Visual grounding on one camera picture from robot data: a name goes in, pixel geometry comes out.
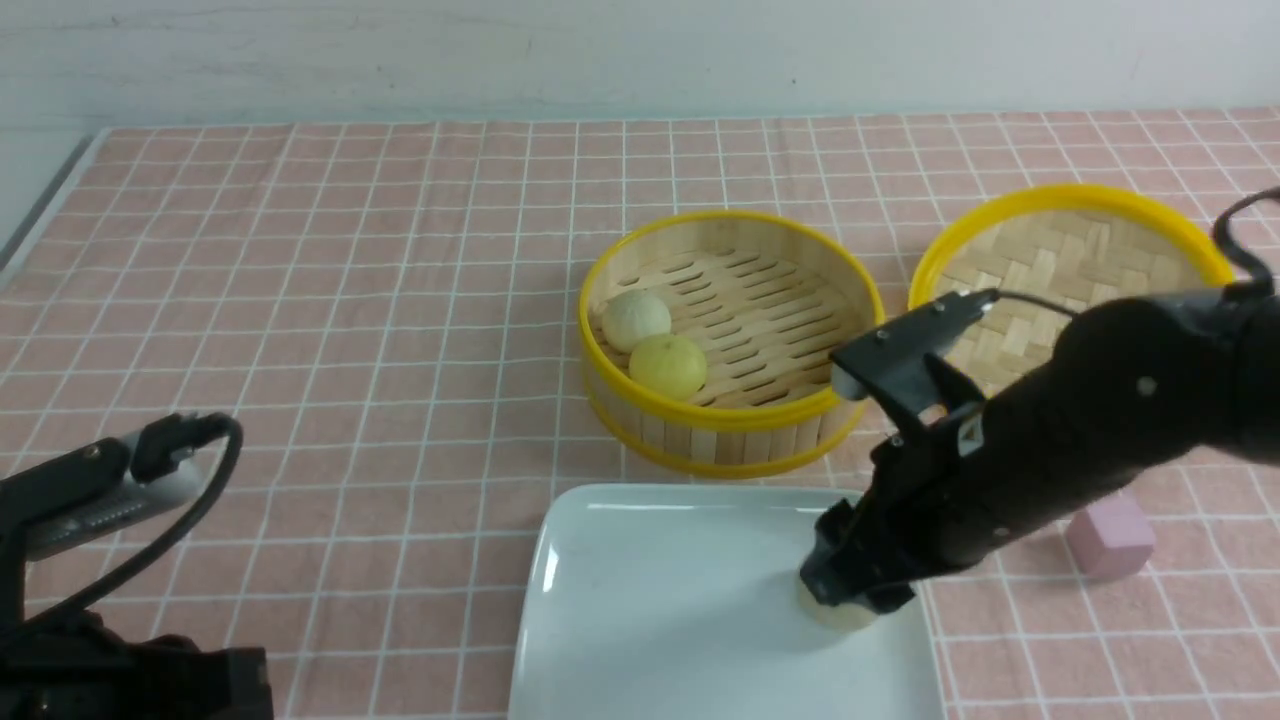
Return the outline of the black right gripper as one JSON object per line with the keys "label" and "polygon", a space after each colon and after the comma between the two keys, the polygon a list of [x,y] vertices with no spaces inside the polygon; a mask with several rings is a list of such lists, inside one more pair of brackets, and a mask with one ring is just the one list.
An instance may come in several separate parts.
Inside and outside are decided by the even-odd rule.
{"label": "black right gripper", "polygon": [[913,582],[969,569],[1011,530],[1011,411],[968,404],[928,423],[879,402],[893,434],[872,454],[870,486],[815,523],[799,580],[819,609],[893,612]]}

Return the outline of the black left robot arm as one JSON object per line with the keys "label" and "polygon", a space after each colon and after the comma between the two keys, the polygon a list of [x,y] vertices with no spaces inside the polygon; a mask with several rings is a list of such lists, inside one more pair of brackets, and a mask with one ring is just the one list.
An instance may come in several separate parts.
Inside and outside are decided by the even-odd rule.
{"label": "black left robot arm", "polygon": [[260,647],[201,650],[186,635],[129,642],[96,612],[3,648],[4,719],[273,719]]}

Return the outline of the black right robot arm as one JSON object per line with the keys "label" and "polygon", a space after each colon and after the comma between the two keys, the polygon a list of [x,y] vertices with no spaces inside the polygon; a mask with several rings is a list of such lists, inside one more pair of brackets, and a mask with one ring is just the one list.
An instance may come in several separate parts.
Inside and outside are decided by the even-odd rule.
{"label": "black right robot arm", "polygon": [[815,523],[799,570],[820,605],[878,615],[1144,470],[1201,446],[1277,465],[1277,297],[1230,284],[1111,300],[1071,318],[1050,359],[995,395],[945,359],[1002,299],[947,293],[836,348],[832,386],[896,432],[869,489]]}

